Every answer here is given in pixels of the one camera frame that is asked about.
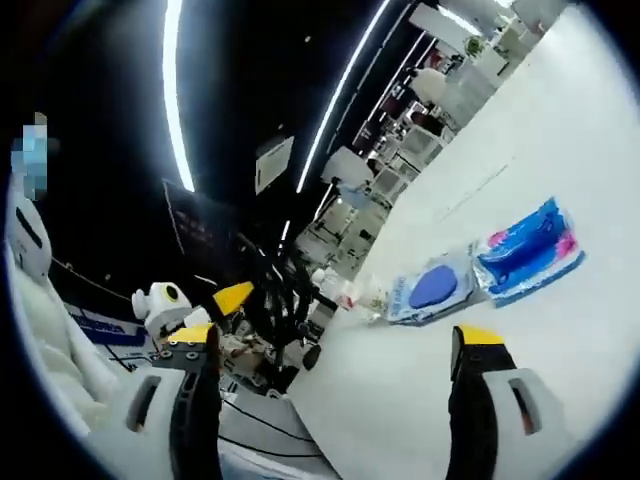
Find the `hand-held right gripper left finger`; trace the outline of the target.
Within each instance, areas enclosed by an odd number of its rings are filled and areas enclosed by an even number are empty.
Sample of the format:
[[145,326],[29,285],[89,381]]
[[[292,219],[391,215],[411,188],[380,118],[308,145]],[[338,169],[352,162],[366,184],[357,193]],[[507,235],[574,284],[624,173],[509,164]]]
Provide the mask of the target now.
[[87,448],[114,479],[220,479],[217,326],[191,366],[164,359],[128,374]]

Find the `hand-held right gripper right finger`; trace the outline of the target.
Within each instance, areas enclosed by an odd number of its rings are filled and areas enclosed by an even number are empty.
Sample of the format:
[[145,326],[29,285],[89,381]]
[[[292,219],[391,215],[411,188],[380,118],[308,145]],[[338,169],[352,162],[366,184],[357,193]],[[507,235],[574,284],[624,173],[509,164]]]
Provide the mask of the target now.
[[449,479],[551,479],[575,442],[563,405],[492,331],[452,334]]

